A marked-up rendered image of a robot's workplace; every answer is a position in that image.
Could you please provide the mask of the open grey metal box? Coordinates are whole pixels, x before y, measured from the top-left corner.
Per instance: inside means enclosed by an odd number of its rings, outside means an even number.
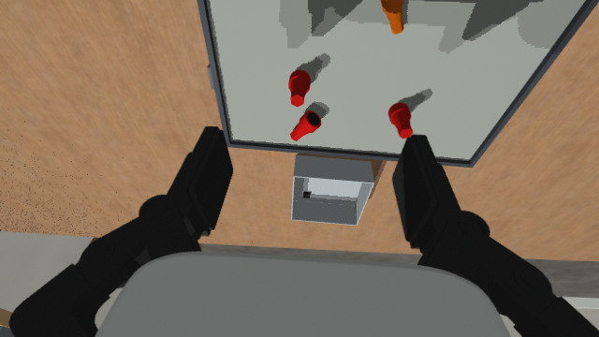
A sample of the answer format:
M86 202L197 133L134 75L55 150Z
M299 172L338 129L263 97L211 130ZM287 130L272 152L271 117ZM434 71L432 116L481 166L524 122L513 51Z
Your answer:
M291 220L357 226L373 185L371 161L296 155Z

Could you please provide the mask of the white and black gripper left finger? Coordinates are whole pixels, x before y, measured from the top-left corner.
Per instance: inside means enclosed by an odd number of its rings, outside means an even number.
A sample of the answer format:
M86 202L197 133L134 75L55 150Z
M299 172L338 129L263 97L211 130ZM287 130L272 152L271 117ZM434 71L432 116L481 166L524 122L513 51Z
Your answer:
M232 175L223 130L205 126L168 193L147 199L139 217L90 243L79 263L24 300L8 322L13 335L95 337L98 309L141 266L202 252L197 240L215 229Z

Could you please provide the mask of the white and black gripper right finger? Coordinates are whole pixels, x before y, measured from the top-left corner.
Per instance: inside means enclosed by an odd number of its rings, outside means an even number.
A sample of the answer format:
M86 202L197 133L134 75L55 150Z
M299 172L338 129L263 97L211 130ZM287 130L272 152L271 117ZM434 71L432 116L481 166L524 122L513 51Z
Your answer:
M473 281L522 337L599 337L590 321L552 293L544 273L491 238L479 215L460 209L425 135L406 139L392 183L404 237L423 254L417 265Z

